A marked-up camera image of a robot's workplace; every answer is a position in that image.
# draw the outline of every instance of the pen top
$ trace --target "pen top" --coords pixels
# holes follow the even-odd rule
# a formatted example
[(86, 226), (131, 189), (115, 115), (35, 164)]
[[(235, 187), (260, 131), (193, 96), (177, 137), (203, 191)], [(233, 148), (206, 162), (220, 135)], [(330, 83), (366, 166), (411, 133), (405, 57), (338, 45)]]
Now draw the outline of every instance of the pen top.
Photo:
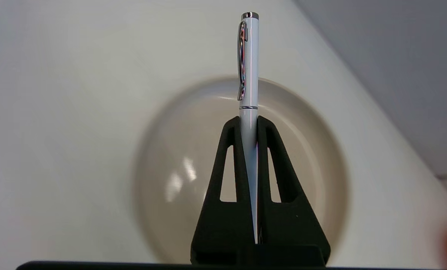
[(258, 14), (256, 12), (245, 12), (242, 14), (242, 20), (245, 18), (255, 18), (258, 20)]

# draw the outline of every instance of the pen cap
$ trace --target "pen cap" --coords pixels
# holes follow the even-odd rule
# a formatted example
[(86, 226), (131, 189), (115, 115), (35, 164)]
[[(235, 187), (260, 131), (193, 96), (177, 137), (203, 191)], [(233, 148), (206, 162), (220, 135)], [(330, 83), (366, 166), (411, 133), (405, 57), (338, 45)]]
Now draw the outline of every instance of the pen cap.
[(258, 14), (242, 14), (246, 23), (244, 41), (245, 91), (240, 106), (258, 106)]

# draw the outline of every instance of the pen clip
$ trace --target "pen clip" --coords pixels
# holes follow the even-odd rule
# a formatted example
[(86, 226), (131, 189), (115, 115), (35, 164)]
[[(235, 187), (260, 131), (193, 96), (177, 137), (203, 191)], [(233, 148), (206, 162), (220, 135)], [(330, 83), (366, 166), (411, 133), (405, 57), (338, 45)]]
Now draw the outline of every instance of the pen clip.
[(238, 90), (237, 100), (241, 101), (245, 96), (245, 53), (244, 53), (244, 41), (247, 40), (247, 24), (242, 21), (238, 26), (237, 35), (237, 65), (238, 65), (238, 77), (240, 79), (240, 86)]

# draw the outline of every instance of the gray wall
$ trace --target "gray wall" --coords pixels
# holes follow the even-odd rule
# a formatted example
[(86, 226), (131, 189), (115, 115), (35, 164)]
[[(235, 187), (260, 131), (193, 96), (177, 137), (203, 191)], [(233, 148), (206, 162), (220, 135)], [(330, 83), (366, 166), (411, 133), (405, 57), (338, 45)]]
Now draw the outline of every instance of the gray wall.
[(298, 0), (429, 167), (447, 178), (447, 0)]

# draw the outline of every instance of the pen barrel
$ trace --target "pen barrel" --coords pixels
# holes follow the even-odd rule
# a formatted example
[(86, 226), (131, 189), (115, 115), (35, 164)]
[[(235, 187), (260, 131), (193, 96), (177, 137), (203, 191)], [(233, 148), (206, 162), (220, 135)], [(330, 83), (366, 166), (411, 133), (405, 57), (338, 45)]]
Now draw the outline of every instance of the pen barrel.
[(257, 109), (240, 109), (240, 126), (245, 166), (249, 181), (254, 238), (257, 242)]
[(242, 21), (247, 27), (244, 42), (246, 86), (240, 106), (258, 106), (258, 19), (244, 18)]

